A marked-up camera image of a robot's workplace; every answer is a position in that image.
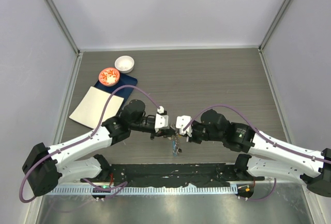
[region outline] wooden tabletop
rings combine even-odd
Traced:
[[[194,116],[205,107],[227,103],[242,111],[265,133],[285,141],[276,106],[257,49],[153,50],[85,52],[73,92],[69,115],[93,86],[99,73],[113,67],[122,55],[132,56],[137,86],[148,92],[168,111],[171,122],[177,116]],[[146,113],[156,108],[137,91],[128,101],[141,99]],[[224,108],[216,111],[231,122],[244,122],[236,113]],[[62,141],[90,131],[67,119]],[[95,151],[109,163],[182,163],[234,162],[238,153],[223,147],[221,142],[201,145],[180,141],[183,153],[174,158],[172,144],[165,138],[149,139],[149,134],[132,132],[131,137],[114,146]]]

